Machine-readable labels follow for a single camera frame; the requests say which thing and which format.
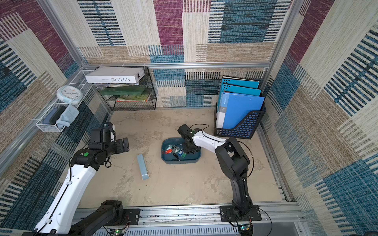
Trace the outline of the key with green tag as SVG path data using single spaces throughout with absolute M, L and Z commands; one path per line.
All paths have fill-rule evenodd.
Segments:
M 186 156 L 186 154 L 181 150 L 181 151 L 179 151 L 179 157 L 182 157 L 182 158 L 184 158 L 185 156 Z

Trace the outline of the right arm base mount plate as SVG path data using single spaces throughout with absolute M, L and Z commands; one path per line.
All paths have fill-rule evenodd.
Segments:
M 222 222 L 261 221 L 262 217 L 258 205 L 251 205 L 239 210 L 231 205 L 219 206 Z

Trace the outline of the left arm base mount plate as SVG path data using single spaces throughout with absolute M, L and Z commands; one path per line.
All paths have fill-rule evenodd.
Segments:
M 124 208 L 123 210 L 123 222 L 121 225 L 124 226 L 135 226 L 139 223 L 140 208 Z

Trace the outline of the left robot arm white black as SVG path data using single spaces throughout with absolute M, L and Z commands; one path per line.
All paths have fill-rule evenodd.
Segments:
M 31 232 L 25 236 L 91 236 L 108 223 L 122 223 L 123 204 L 107 200 L 76 224 L 73 217 L 92 178 L 103 165 L 110 167 L 110 157 L 128 152 L 127 138 L 117 139 L 115 126 L 107 122 L 91 130 L 86 148 L 78 150 L 69 160 L 69 171 L 53 203 Z

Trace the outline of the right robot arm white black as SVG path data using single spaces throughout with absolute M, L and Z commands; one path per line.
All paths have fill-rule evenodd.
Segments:
M 186 124 L 178 128 L 184 139 L 185 153 L 195 153 L 201 148 L 213 152 L 219 162 L 223 174 L 230 179 L 232 188 L 231 214 L 224 213 L 231 221 L 261 220 L 258 206 L 253 204 L 248 192 L 247 176 L 250 159 L 235 138 L 222 139 L 209 135 L 203 130 L 190 129 Z

